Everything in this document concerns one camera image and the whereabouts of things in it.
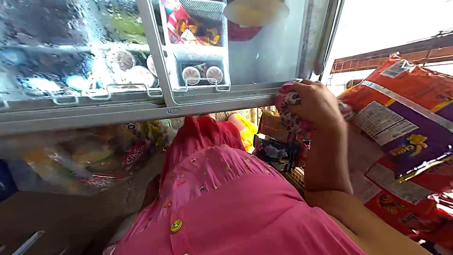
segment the choco packet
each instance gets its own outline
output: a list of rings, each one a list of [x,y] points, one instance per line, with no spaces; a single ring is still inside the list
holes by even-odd
[[[443,233],[453,228],[453,217],[428,197],[453,187],[452,95],[453,77],[393,54],[338,97],[356,112],[353,129],[383,153],[362,179],[355,177],[368,193],[362,202],[401,233],[416,230],[419,238],[449,248],[453,237]]]

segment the wire basket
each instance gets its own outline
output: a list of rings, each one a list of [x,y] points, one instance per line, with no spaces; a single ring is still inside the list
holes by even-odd
[[[215,50],[208,50],[204,51],[203,53],[198,53],[201,51],[195,52],[189,48],[181,48],[179,51],[175,52],[175,62],[176,62],[176,72],[178,78],[178,85],[180,87],[185,86],[185,81],[183,79],[183,70],[189,66],[197,66],[201,64],[206,65],[206,69],[210,68],[211,66],[217,66],[223,72],[223,78],[218,83],[219,85],[226,85],[229,84],[229,73],[227,70],[227,64],[225,63],[225,59],[223,58],[223,54],[219,51]],[[193,86],[214,86],[212,83],[209,83],[207,80],[200,80],[195,85],[188,84],[189,87]]]
[[[218,28],[220,33],[219,45],[228,45],[227,19],[223,15],[226,4],[212,0],[180,0],[187,13],[202,22],[207,28]]]

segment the brand logo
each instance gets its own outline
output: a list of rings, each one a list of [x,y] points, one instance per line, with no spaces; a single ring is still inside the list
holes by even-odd
[[[181,112],[181,109],[178,109],[178,108],[169,109],[167,111],[167,113],[170,114],[170,115],[176,115],[176,114],[178,114],[180,112]]]
[[[415,155],[420,154],[420,152],[424,148],[428,147],[428,145],[425,143],[426,139],[428,138],[422,135],[411,134],[410,136],[407,137],[407,141],[409,142],[409,144],[393,149],[389,151],[389,153],[392,156],[398,156],[405,152],[412,152],[410,156],[413,157]]]

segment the wire rack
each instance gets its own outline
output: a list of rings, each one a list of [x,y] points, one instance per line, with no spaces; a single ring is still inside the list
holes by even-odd
[[[202,22],[208,28],[218,28],[219,44],[222,47],[227,46],[227,19],[223,15],[225,3],[211,0],[181,0],[181,4],[192,18]]]
[[[295,169],[291,170],[291,172],[285,172],[284,176],[298,191],[304,190],[305,182],[303,168],[296,167]]]
[[[209,47],[209,46],[198,46],[198,47],[181,47],[175,53],[175,64],[178,86],[184,87],[185,81],[183,79],[183,70],[188,66],[197,66],[201,64],[206,65],[206,69],[211,66],[217,66],[223,72],[223,78],[218,83],[219,85],[229,84],[229,72],[227,61],[224,56],[227,54],[225,48]],[[189,86],[213,86],[207,80],[200,80],[196,85]]]

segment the freezer lid frame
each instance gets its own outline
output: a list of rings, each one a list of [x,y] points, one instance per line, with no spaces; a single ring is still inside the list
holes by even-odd
[[[300,78],[310,78],[315,65],[324,67],[332,45],[341,15],[343,0],[329,0],[328,9],[322,23],[322,43],[307,45],[307,51],[316,57],[302,59],[299,63]],[[157,34],[151,0],[137,0],[140,16],[146,31],[151,54],[162,88],[163,103],[154,101],[130,100],[89,106],[59,107],[41,110],[26,110],[0,113],[0,135],[13,135],[27,132],[48,131],[69,128],[86,128],[107,124],[127,123],[140,120],[156,120],[200,115],[211,112],[263,107],[274,104],[278,88],[285,82],[256,83],[231,86],[230,91],[219,92],[215,88],[189,89],[174,94],[164,65],[162,47]],[[308,15],[303,26],[310,22]]]

